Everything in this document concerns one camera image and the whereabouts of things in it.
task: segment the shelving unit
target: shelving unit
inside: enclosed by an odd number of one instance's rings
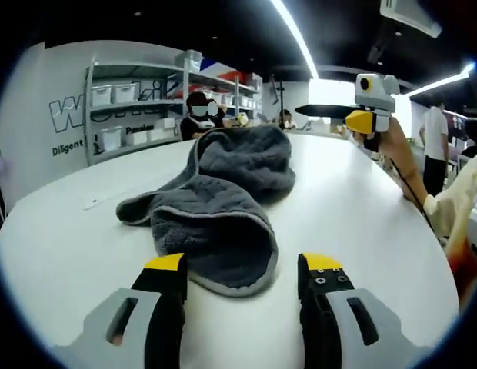
[[[103,106],[92,106],[92,87],[100,85],[101,83],[110,83],[114,80],[158,80],[161,83],[161,100],[147,100],[147,101],[131,101],[122,104],[110,104]],[[167,96],[168,81],[176,81],[182,84],[182,98],[169,99]],[[132,152],[141,151],[146,148],[152,148],[159,145],[166,145],[173,142],[180,141],[178,136],[178,129],[174,130],[174,137],[164,138],[158,141],[150,141],[140,145],[122,146],[114,151],[105,151],[102,153],[95,153],[95,135],[100,131],[101,125],[94,122],[92,118],[109,115],[111,113],[118,113],[123,111],[142,111],[142,110],[160,110],[165,115],[170,111],[177,112],[182,116],[187,115],[187,107],[185,101],[189,94],[189,86],[202,85],[210,88],[218,88],[232,93],[235,97],[235,105],[229,108],[237,111],[252,111],[251,108],[243,108],[239,106],[239,96],[245,95],[248,97],[259,93],[254,88],[242,85],[237,78],[235,81],[227,81],[223,78],[217,78],[206,75],[205,73],[196,73],[189,71],[187,68],[180,68],[174,65],[149,64],[138,62],[108,62],[101,63],[95,59],[87,69],[85,81],[85,105],[84,105],[84,128],[85,128],[85,150],[90,165],[99,162],[116,158],[118,156],[126,155]]]

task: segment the person's hand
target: person's hand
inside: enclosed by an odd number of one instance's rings
[[[402,176],[416,170],[415,157],[396,118],[391,117],[389,130],[381,132],[380,136],[379,152],[394,161]],[[353,138],[358,143],[363,143],[364,136],[362,134],[354,132]]]

